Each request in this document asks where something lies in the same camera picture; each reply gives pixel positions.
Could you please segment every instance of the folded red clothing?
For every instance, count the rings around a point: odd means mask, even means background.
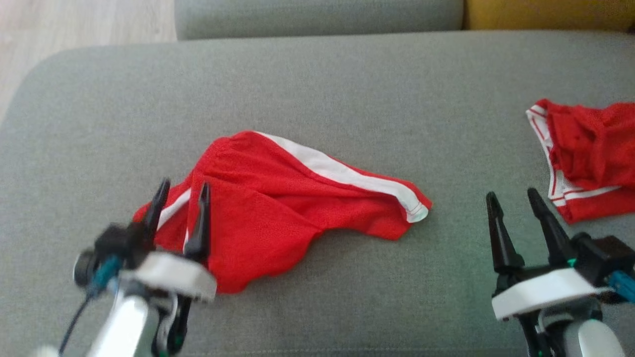
[[[551,174],[547,196],[554,203],[565,221],[569,224],[573,224],[582,220],[635,212],[635,188],[609,185],[589,189],[577,185],[567,176],[568,171],[566,171],[565,168],[572,169],[576,172],[583,172],[583,170],[579,170],[581,167],[580,163],[584,161],[582,153],[587,151],[588,155],[593,155],[589,148],[592,144],[589,143],[589,136],[584,136],[583,138],[581,133],[584,131],[581,130],[579,126],[571,124],[573,119],[562,114],[567,110],[563,108],[564,106],[558,106],[558,114],[551,115],[550,108],[552,106],[550,105],[551,102],[540,100],[526,113],[531,127],[540,140],[540,144],[547,157],[549,172]],[[550,118],[555,125],[549,125]],[[560,120],[569,123],[563,125],[556,123]],[[559,139],[556,138],[554,130],[558,132]],[[575,145],[571,145],[572,142],[575,142],[575,136],[579,136],[579,141],[582,143],[580,144],[578,152],[570,150],[572,147],[575,147]],[[558,147],[556,142],[565,142],[564,147],[566,149],[556,154],[556,147]]]
[[[410,182],[344,164],[290,140],[244,131],[214,141],[161,212],[157,245],[180,251],[211,188],[208,268],[219,293],[291,269],[327,229],[398,239],[432,203]],[[141,220],[147,205],[134,216]]]
[[[593,109],[542,99],[536,105],[545,110],[551,161],[571,183],[586,190],[635,187],[635,103]]]

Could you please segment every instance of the gray fabric surface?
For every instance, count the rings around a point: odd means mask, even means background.
[[[534,101],[603,107],[635,98],[635,37],[448,32],[88,48],[26,78],[0,130],[0,346],[57,344],[81,301],[76,255],[126,222],[161,177],[183,179],[217,137],[259,130],[411,180],[434,202],[399,241],[333,231],[290,272],[196,305],[184,356],[520,356],[491,310],[485,194],[516,248],[546,262],[526,200],[546,192],[525,118]],[[634,215],[566,227],[635,245]],[[90,344],[109,301],[71,340]],[[635,309],[607,324],[635,355]]]
[[[463,0],[176,0],[179,40],[460,30]]]

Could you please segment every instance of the gray cushion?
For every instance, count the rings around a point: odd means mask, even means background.
[[[184,356],[222,353],[523,355],[499,323],[485,194],[517,249],[546,263],[526,189],[545,157],[524,111],[547,97],[603,107],[635,98],[635,37],[585,32],[437,32],[228,39],[88,48],[37,66],[0,130],[0,346],[58,343],[82,294],[76,255],[126,222],[161,177],[183,179],[214,139],[259,130],[434,202],[399,241],[325,234],[290,272],[196,305]],[[635,215],[566,227],[635,246]],[[109,300],[89,307],[86,348]],[[635,309],[607,324],[632,354]]]
[[[177,38],[459,30],[463,0],[176,0]]]

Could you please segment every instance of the blue connector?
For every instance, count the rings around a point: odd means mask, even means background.
[[[86,289],[86,297],[92,299],[104,291],[108,286],[108,281],[119,274],[122,264],[121,259],[115,256],[108,258],[93,275],[93,279]]]
[[[615,271],[608,278],[608,286],[621,297],[635,304],[635,280],[623,271]]]

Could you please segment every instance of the black cable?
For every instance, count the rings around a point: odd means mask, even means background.
[[[73,333],[73,328],[75,328],[75,324],[77,323],[77,320],[79,319],[79,315],[81,315],[81,313],[84,312],[84,309],[86,309],[86,306],[88,305],[89,302],[90,302],[90,296],[86,296],[86,300],[84,300],[84,302],[81,303],[81,305],[79,306],[79,309],[77,309],[77,312],[75,313],[75,316],[73,316],[73,320],[70,321],[70,325],[68,329],[66,329],[66,333],[64,334],[64,338],[62,339],[62,343],[60,344],[60,350],[59,350],[60,356],[64,355],[64,349],[66,349],[66,344],[69,343],[70,335]]]

